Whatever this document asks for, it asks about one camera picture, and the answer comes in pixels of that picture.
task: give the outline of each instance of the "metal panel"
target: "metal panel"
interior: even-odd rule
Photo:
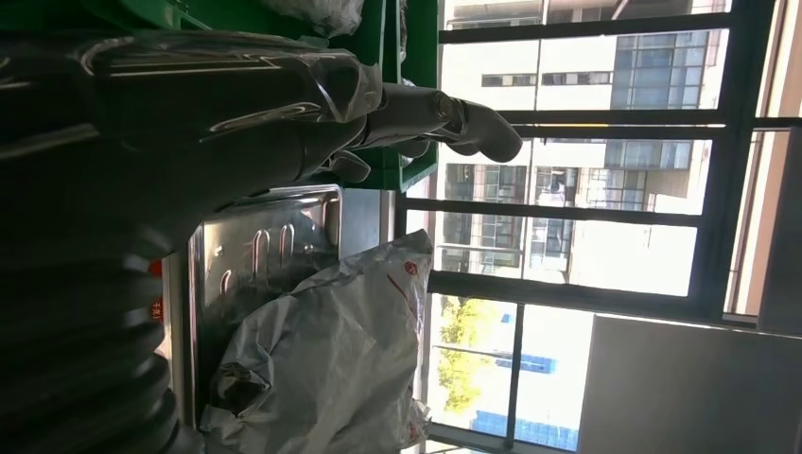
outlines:
[[[674,213],[649,211],[603,210],[599,208],[575,208],[516,203],[489,203],[486,201],[436,201],[432,199],[406,199],[403,205],[408,210],[446,211],[449,213],[472,213],[479,215],[519,216],[522,218],[555,218],[573,220],[603,220],[630,224],[670,225],[696,227],[702,217]]]
[[[333,184],[273,189],[205,220],[190,239],[183,301],[196,321],[197,416],[242,318],[339,259],[341,199]],[[237,298],[241,289],[250,297]]]
[[[712,109],[636,111],[498,111],[514,125],[717,125],[724,115]]]
[[[672,31],[728,28],[730,14],[690,14],[683,16],[553,24],[541,26],[498,26],[465,30],[443,30],[440,44],[498,43],[504,41],[548,40],[584,36],[665,33]]]
[[[596,317],[579,452],[798,453],[802,340]]]

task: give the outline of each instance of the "plastic wrap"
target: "plastic wrap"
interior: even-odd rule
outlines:
[[[325,37],[353,35],[364,0],[262,0],[268,8],[312,24]]]
[[[427,435],[411,396],[431,269],[424,231],[304,280],[237,329],[201,429],[209,454],[392,453]]]
[[[378,66],[345,50],[218,31],[7,33],[0,85],[2,139],[56,131],[134,145],[279,119],[347,123],[375,110],[382,93]]]

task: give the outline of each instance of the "black window frame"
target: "black window frame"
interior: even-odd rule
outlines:
[[[738,226],[741,194],[753,131],[786,131],[798,118],[773,119],[756,115],[758,92],[768,46],[775,1],[733,0],[730,12],[713,12],[644,19],[602,20],[586,23],[549,23],[488,29],[444,30],[440,44],[500,43],[590,36],[728,30],[722,86],[715,109],[612,109],[609,111],[501,111],[525,139],[626,139],[710,141],[709,169],[701,214],[629,212],[552,207],[536,204],[395,200],[395,234],[407,229],[407,211],[470,213],[529,219],[559,218],[697,229],[689,293],[685,297],[587,288],[508,277],[433,271],[431,293],[517,304],[511,396],[517,392],[521,370],[521,339],[526,305],[618,313],[630,316],[754,327],[754,323],[724,317],[724,301]],[[505,437],[433,424],[430,439],[452,445],[470,445],[492,452],[535,452],[534,446],[514,437],[515,401],[511,398]]]

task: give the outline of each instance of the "tree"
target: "tree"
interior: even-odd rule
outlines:
[[[482,300],[460,302],[444,297],[443,317],[448,323],[441,329],[441,342],[460,348],[476,348],[493,335],[498,314],[494,305]],[[479,397],[477,371],[490,364],[488,357],[475,353],[442,348],[437,371],[440,385],[448,391],[445,409],[462,412]]]

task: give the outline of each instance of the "building window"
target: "building window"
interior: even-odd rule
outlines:
[[[689,140],[610,140],[604,153],[607,168],[644,170],[690,168]]]
[[[607,71],[589,71],[582,73],[546,73],[543,75],[544,85],[604,85],[612,82],[612,73]]]
[[[482,87],[533,87],[537,84],[536,74],[484,74]]]
[[[595,168],[588,176],[588,207],[643,211],[646,172]]]
[[[708,31],[619,37],[611,108],[698,108],[709,39]]]

